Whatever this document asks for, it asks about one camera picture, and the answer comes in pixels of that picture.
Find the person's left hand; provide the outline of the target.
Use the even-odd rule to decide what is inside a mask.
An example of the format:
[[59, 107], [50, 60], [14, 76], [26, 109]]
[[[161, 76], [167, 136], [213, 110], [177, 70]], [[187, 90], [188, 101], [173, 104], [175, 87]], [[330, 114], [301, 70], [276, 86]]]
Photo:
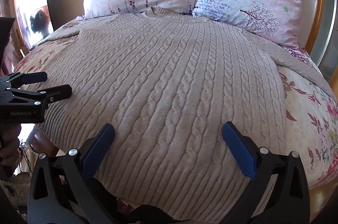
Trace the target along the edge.
[[14, 169], [19, 158], [21, 124], [1, 124], [1, 163]]

